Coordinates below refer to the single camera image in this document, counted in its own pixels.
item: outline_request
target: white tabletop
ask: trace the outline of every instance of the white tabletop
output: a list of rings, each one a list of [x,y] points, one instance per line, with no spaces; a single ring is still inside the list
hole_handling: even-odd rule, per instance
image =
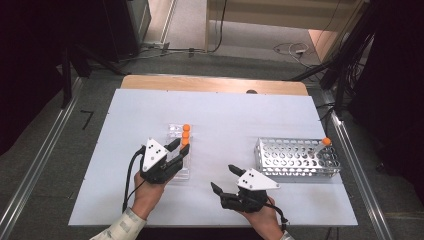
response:
[[[149,137],[164,144],[170,123],[192,125],[190,179],[168,184],[149,226],[248,226],[221,208],[210,182],[237,193],[238,177],[228,164],[253,168],[259,137],[324,137],[308,96],[118,89],[69,225],[110,225],[121,215],[131,157]],[[133,174],[138,169],[137,160]],[[357,225],[339,175],[327,183],[282,183],[267,192],[291,225]]]

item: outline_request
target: white sleeve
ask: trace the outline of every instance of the white sleeve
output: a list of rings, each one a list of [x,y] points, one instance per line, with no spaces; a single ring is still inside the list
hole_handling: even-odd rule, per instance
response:
[[[115,223],[90,240],[134,240],[146,223],[131,208],[127,208]]]
[[[295,240],[295,239],[286,230],[286,231],[284,231],[284,235],[281,237],[280,240]]]

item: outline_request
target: wire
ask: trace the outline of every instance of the wire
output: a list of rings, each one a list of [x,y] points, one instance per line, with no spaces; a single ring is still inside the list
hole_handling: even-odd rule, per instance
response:
[[[330,239],[330,234],[331,234],[331,231],[333,230],[333,228],[332,227],[329,227],[328,228],[328,230],[327,230],[327,234],[325,235],[325,240],[328,240],[328,239]],[[338,227],[336,227],[336,240],[339,240],[339,228]]]
[[[124,195],[124,202],[122,203],[122,212],[124,212],[125,211],[125,209],[127,209],[127,207],[128,207],[128,199],[129,199],[129,197],[127,197],[128,196],[128,189],[129,189],[129,187],[130,187],[130,178],[131,178],[131,170],[132,170],[132,166],[133,166],[133,164],[134,164],[134,161],[135,161],[135,159],[140,155],[140,154],[143,154],[143,152],[145,152],[146,151],[146,146],[142,146],[137,152],[135,152],[134,153],[134,156],[131,158],[131,161],[130,161],[130,164],[129,164],[129,166],[128,166],[128,171],[127,171],[127,180],[126,180],[126,183],[125,183],[125,195]]]
[[[113,64],[111,63],[115,68],[122,70],[127,64],[128,62],[124,62],[122,64]],[[103,69],[108,69],[107,67],[104,67],[101,64],[89,64],[89,67],[93,70],[103,70]]]
[[[318,42],[319,42],[319,40],[320,40],[320,38],[321,38],[322,33],[323,33],[323,32],[325,32],[325,31],[327,30],[327,28],[330,26],[330,24],[333,22],[334,16],[336,15],[336,12],[337,12],[337,9],[339,8],[339,4],[340,4],[340,2],[341,2],[341,0],[339,0],[339,1],[337,2],[336,8],[334,9],[334,11],[333,11],[333,15],[331,16],[330,22],[328,22],[327,26],[325,26],[324,30],[322,30],[322,32],[319,34],[319,36],[318,36],[318,40],[317,40],[317,42],[316,42],[316,44],[315,44],[315,48],[318,46]]]
[[[314,76],[318,80],[318,82],[321,81],[321,79],[316,74],[314,74]],[[308,80],[311,81],[311,82],[317,82],[317,81],[312,80],[310,77],[308,77]]]
[[[272,204],[271,199],[269,198],[269,196],[267,196],[269,203],[261,203],[261,202],[257,201],[256,199],[253,199],[253,198],[250,198],[250,197],[247,197],[247,196],[243,196],[242,198],[244,198],[244,199],[246,199],[248,201],[254,202],[254,203],[258,204],[258,205],[262,205],[262,206],[265,206],[265,207],[269,207],[269,208],[274,209],[278,214],[280,214],[281,230],[283,230],[283,231],[286,230],[287,223],[289,222],[289,220],[287,220],[284,217],[283,211],[280,208],[278,208],[277,206],[275,206],[274,204]]]
[[[131,193],[130,193],[130,195],[128,196],[128,198],[127,198],[127,202],[128,202],[128,200],[130,200],[130,197],[135,193],[135,191],[137,191],[137,189],[139,189],[140,187],[141,187],[141,185],[143,185],[144,184],[144,182],[145,182],[146,180],[143,180],[143,182],[141,182],[140,183],[140,185],[138,185]]]
[[[224,2],[224,8],[222,9],[221,26],[219,28],[219,42],[218,42],[218,46],[216,46],[214,50],[208,51],[208,53],[214,53],[214,52],[216,52],[219,49],[219,47],[221,46],[221,43],[222,43],[222,27],[224,25],[224,16],[225,16],[225,9],[226,8],[227,8],[227,0],[225,0],[225,2]]]
[[[280,50],[280,46],[284,46],[284,45],[289,45],[289,47],[288,47],[288,50],[287,50],[287,53],[283,53],[283,52],[281,52],[281,50]],[[293,54],[293,52],[292,52],[292,47],[294,47],[294,46],[299,46],[299,45],[303,45],[303,46],[305,46],[305,48],[303,48],[303,49],[298,49],[298,51],[299,50],[301,50],[302,51],[302,53],[301,54],[299,54],[299,57],[296,57],[294,54]],[[310,68],[313,68],[314,66],[316,66],[316,65],[307,65],[307,64],[305,64],[305,63],[303,63],[302,61],[300,61],[300,58],[309,50],[309,45],[308,44],[306,44],[306,43],[302,43],[302,42],[299,42],[299,43],[280,43],[280,44],[278,44],[278,45],[276,45],[276,46],[274,46],[273,48],[272,48],[273,50],[274,50],[274,52],[276,52],[276,53],[278,53],[278,54],[281,54],[281,55],[290,55],[296,62],[298,62],[298,63],[300,63],[300,64],[302,64],[304,67],[306,67],[306,69],[305,69],[305,72],[308,70],[308,69],[310,69]],[[318,79],[318,81],[320,81],[320,78],[316,75],[316,74],[314,74],[314,76]],[[311,81],[311,82],[316,82],[316,81],[314,81],[314,80],[312,80],[311,78],[309,78],[308,77],[308,79],[309,79],[309,81]]]
[[[324,134],[326,136],[328,136],[328,125],[330,123],[330,119],[331,119],[331,114],[336,110],[335,109],[335,102],[331,102],[331,103],[326,103],[326,104],[322,104],[319,106],[316,106],[317,109],[319,108],[324,108],[324,107],[329,107],[329,109],[327,110],[327,112],[324,114],[324,116],[322,116],[319,121],[324,120]],[[347,106],[342,106],[341,110],[346,110]]]
[[[358,82],[359,76],[362,73],[362,67],[365,67],[364,64],[360,63],[360,60],[362,58],[362,55],[365,49],[370,45],[373,39],[374,39],[373,34],[369,34],[368,36],[366,36],[364,42],[358,48],[357,52],[354,54],[351,63],[344,67],[344,71],[346,71],[345,80],[347,83],[345,88],[345,93],[351,98],[353,98],[356,95],[354,87],[356,83]]]
[[[218,1],[215,1],[215,8],[216,8],[216,11],[215,11],[215,27],[214,27],[214,29],[215,29],[215,48],[216,48],[216,37],[218,36],[218,30],[216,29],[216,26],[217,26],[217,23],[218,23]]]
[[[168,48],[168,49],[152,48],[152,49],[144,50],[142,52],[148,52],[148,51],[152,51],[152,50],[160,50],[163,53],[158,54],[158,55],[146,56],[146,57],[135,57],[135,58],[125,59],[125,60],[122,60],[122,61],[132,61],[132,60],[137,60],[137,59],[150,59],[150,58],[155,58],[155,57],[163,57],[163,56],[167,56],[167,55],[171,55],[171,54],[175,54],[175,53],[210,54],[210,53],[216,52],[219,49],[219,47],[221,46],[221,43],[222,43],[222,28],[223,28],[223,25],[224,25],[224,16],[225,16],[226,8],[227,8],[227,0],[225,0],[224,8],[222,10],[221,25],[220,25],[220,30],[219,30],[219,32],[220,32],[219,43],[215,47],[214,50],[205,51],[204,49],[196,49],[196,48]]]

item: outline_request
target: hand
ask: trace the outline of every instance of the hand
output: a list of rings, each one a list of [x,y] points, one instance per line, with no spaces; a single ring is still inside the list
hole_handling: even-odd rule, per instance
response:
[[[268,203],[275,205],[275,201],[273,198],[269,198],[271,200],[271,203],[268,201]],[[254,213],[245,213],[245,212],[239,212],[241,215],[243,215],[252,225],[252,227],[255,229],[255,231],[266,240],[274,240],[274,239],[281,239],[283,236],[283,231],[281,230],[280,226],[278,225],[277,215],[274,209],[269,207],[262,207],[262,209],[259,212]]]
[[[172,178],[164,184],[150,184],[144,182],[143,185],[135,191],[134,204],[131,208],[132,211],[141,219],[147,220],[150,212],[155,208],[162,197],[166,184],[171,179]],[[138,187],[143,181],[144,179],[140,176],[140,172],[137,172],[134,176],[135,187]]]

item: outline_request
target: orange cap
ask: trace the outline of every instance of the orange cap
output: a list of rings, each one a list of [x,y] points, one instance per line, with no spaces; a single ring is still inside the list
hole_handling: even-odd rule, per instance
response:
[[[324,144],[325,146],[328,146],[331,144],[331,140],[329,138],[323,138],[322,139],[322,144]]]
[[[190,131],[190,125],[188,125],[188,124],[184,124],[184,125],[183,125],[183,130],[184,130],[184,131]]]

